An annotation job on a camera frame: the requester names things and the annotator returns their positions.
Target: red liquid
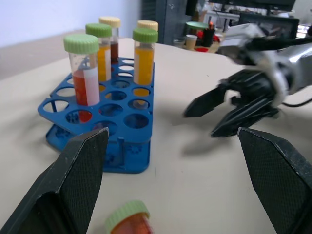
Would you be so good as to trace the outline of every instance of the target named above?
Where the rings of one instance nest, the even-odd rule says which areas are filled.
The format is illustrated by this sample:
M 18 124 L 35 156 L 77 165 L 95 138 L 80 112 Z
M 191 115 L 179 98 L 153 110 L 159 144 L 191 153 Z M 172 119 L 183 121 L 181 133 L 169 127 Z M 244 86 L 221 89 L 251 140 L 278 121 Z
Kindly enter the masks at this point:
M 76 101 L 78 105 L 87 106 L 87 92 L 84 83 L 84 76 L 81 75 L 81 71 L 75 72 L 73 76 L 74 88 L 76 93 Z M 85 123 L 91 119 L 92 114 L 87 111 L 79 111 L 79 119 L 81 122 Z
M 112 64 L 118 64 L 118 56 L 119 56 L 119 44 L 111 44 L 111 63 Z

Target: brown liquid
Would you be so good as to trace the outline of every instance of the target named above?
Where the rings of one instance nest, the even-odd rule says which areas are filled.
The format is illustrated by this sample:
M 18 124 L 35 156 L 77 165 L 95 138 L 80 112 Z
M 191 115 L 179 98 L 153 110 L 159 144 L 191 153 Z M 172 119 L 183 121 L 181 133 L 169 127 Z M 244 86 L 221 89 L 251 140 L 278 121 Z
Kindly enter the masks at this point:
M 112 64 L 118 64 L 118 43 L 111 44 L 111 62 Z

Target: yellow liquid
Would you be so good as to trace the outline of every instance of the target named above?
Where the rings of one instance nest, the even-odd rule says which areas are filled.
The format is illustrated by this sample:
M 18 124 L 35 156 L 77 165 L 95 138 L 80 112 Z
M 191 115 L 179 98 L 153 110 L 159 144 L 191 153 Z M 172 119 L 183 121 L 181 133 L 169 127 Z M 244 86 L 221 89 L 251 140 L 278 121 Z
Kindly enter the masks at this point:
M 154 49 L 135 48 L 135 70 L 134 81 L 141 85 L 150 85 L 153 78 Z M 135 89 L 137 96 L 147 96 L 149 91 L 146 89 Z
M 106 60 L 108 58 L 106 58 L 106 51 L 110 50 L 111 47 L 109 45 L 107 46 L 100 46 L 99 51 L 97 53 L 97 62 L 98 62 L 98 80 L 99 81 L 107 81 L 108 79 L 110 79 L 110 77 L 107 77 L 107 71 L 106 69 L 111 69 L 110 67 L 106 67 L 107 62 Z M 100 85 L 100 91 L 105 90 L 105 86 Z

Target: black cable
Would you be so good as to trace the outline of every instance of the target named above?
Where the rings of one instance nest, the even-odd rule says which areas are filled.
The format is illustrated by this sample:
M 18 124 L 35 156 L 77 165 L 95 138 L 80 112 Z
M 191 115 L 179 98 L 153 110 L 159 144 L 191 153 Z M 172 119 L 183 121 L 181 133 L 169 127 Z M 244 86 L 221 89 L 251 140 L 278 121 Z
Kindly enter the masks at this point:
M 246 47 L 250 50 L 279 50 L 293 45 L 303 45 L 312 42 L 312 37 L 302 39 L 283 39 L 283 38 L 254 38 Z
M 288 104 L 288 103 L 284 103 L 284 102 L 282 104 L 284 106 L 287 106 L 287 107 L 296 108 L 296 107 L 307 105 L 310 102 L 312 102 L 312 98 L 310 98 L 309 100 L 306 100 L 306 101 L 304 101 L 302 103 L 299 103 L 299 104 Z

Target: yellow cap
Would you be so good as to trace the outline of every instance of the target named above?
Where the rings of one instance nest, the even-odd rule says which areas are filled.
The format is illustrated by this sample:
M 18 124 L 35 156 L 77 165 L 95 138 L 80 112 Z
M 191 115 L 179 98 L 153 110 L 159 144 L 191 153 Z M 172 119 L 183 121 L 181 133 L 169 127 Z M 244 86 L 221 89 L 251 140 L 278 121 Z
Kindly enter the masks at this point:
M 98 19 L 99 23 L 105 23 L 111 26 L 112 28 L 119 28 L 120 27 L 120 19 L 118 17 L 113 16 L 101 16 Z
M 158 31 L 158 23 L 155 21 L 151 21 L 151 20 L 139 20 L 137 22 L 137 27 L 138 28 L 149 28 L 149 29 L 153 29 L 155 31 Z

